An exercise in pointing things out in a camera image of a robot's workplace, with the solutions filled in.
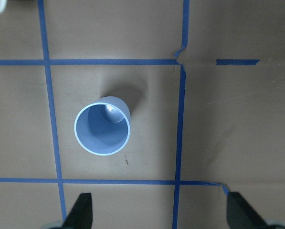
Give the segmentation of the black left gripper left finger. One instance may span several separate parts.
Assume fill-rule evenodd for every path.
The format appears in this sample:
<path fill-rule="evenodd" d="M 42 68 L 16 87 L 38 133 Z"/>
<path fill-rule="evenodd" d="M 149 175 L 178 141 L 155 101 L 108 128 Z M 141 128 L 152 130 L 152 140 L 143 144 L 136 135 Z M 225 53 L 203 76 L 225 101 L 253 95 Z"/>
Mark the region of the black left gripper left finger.
<path fill-rule="evenodd" d="M 81 193 L 73 205 L 63 229 L 91 229 L 93 223 L 93 207 L 91 193 Z"/>

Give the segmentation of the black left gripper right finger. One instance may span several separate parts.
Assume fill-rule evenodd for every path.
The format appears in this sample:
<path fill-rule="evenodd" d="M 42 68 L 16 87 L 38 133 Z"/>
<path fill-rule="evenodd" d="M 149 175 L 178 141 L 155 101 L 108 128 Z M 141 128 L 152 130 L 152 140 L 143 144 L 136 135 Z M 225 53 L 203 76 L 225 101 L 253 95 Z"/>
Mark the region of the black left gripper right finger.
<path fill-rule="evenodd" d="M 228 193 L 226 218 L 230 229 L 265 229 L 268 226 L 239 192 Z"/>

